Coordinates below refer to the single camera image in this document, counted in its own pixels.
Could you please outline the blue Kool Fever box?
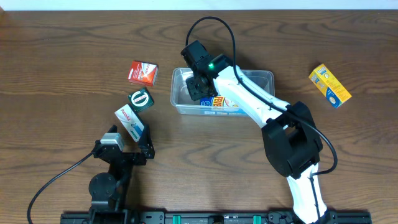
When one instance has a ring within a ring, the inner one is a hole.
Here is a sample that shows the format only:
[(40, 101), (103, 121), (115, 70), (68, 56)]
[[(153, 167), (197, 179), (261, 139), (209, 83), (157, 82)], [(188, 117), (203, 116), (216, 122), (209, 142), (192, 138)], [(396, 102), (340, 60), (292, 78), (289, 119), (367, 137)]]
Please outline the blue Kool Fever box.
[(224, 96), (202, 98), (200, 108), (203, 115), (246, 116), (246, 113), (235, 102)]

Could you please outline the yellow medicine box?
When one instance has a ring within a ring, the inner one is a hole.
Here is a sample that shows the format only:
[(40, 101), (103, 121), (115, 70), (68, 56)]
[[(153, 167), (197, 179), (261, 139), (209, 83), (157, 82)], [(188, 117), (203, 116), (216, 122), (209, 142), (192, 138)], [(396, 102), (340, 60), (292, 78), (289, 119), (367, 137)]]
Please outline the yellow medicine box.
[(308, 78), (334, 108), (340, 107), (351, 98), (348, 90), (324, 64), (314, 68)]

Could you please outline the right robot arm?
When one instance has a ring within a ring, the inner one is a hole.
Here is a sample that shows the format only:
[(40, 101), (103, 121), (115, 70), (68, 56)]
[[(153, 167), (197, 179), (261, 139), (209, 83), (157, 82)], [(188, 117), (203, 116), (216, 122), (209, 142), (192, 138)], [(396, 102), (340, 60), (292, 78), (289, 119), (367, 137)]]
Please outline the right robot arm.
[(247, 77), (232, 59), (210, 55), (194, 41), (181, 51), (193, 76), (186, 80), (193, 101), (224, 96), (238, 105), (261, 128), (266, 157), (287, 178), (295, 215), (304, 223), (326, 220), (315, 173), (322, 143), (309, 109), (301, 102), (290, 105), (266, 92)]

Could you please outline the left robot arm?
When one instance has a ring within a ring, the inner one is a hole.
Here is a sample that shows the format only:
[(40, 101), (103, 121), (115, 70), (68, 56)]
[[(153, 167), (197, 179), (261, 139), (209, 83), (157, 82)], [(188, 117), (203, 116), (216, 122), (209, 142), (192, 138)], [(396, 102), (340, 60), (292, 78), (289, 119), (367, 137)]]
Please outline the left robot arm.
[(115, 125), (100, 140), (95, 141), (93, 157), (107, 162), (109, 169), (95, 175), (90, 181), (89, 193), (92, 199), (89, 224), (141, 222), (138, 212), (126, 208), (125, 202), (133, 167), (144, 166), (148, 159), (155, 156), (150, 127), (147, 124), (138, 146), (139, 152), (124, 152), (124, 141)]

